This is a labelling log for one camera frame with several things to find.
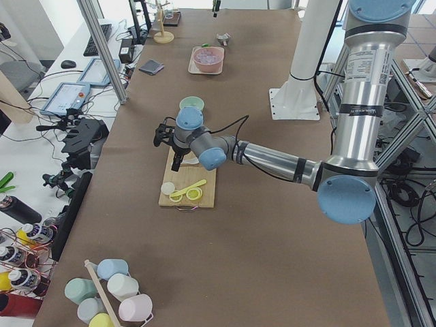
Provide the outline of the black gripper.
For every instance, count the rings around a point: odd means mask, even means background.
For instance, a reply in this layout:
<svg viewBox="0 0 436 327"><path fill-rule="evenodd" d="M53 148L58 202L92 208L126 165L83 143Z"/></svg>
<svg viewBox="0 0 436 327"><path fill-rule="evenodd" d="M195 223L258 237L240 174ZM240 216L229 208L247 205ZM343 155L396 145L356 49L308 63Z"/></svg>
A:
<svg viewBox="0 0 436 327"><path fill-rule="evenodd" d="M174 151L171 170L178 172L184 156L190 153L190 148L185 142L180 141L175 134L172 135L170 143L172 150Z"/></svg>

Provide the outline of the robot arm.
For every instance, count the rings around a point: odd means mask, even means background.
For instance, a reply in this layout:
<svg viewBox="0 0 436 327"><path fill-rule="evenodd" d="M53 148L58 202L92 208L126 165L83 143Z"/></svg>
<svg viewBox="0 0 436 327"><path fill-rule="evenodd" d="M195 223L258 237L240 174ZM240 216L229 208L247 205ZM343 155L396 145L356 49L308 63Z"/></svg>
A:
<svg viewBox="0 0 436 327"><path fill-rule="evenodd" d="M368 219L376 203L379 169L373 154L388 77L394 51L406 38L412 7L412 1L350 1L343 97L327 160L311 161L237 136L218 136L204 125L201 110L187 107L178 112L166 140L174 151L172 169L178 170L188 153L207 170L230 160L282 181L308 185L333 221L355 224Z"/></svg>

